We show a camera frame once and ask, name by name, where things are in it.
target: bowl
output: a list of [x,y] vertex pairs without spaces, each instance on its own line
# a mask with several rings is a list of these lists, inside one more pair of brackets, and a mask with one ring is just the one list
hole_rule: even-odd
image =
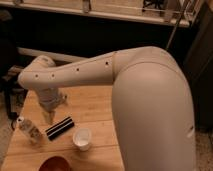
[[39,171],[71,171],[69,163],[60,156],[47,159],[39,168]]

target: wooden tabletop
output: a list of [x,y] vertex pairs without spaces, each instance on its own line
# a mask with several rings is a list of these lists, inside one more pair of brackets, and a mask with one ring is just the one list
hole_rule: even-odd
[[[56,109],[54,123],[67,116],[75,127],[49,141],[45,130],[50,127],[44,121],[34,92],[30,91],[21,115],[32,120],[43,134],[44,142],[32,145],[17,128],[13,134],[2,171],[38,171],[41,164],[52,156],[63,156],[73,171],[123,171],[123,164],[114,130],[111,112],[111,86],[88,86],[62,89],[68,95],[67,104]],[[72,142],[77,128],[92,131],[92,147],[79,151]]]

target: paper cup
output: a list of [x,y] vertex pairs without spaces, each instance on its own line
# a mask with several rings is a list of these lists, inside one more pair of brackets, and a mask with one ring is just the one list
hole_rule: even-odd
[[92,134],[88,128],[79,128],[73,134],[73,143],[81,150],[87,151],[91,145]]

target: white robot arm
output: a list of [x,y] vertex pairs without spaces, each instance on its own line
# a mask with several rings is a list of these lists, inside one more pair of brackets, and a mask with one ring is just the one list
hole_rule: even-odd
[[121,50],[55,67],[36,58],[19,75],[46,111],[58,87],[113,84],[112,112],[126,171],[195,171],[194,113],[188,83],[163,49]]

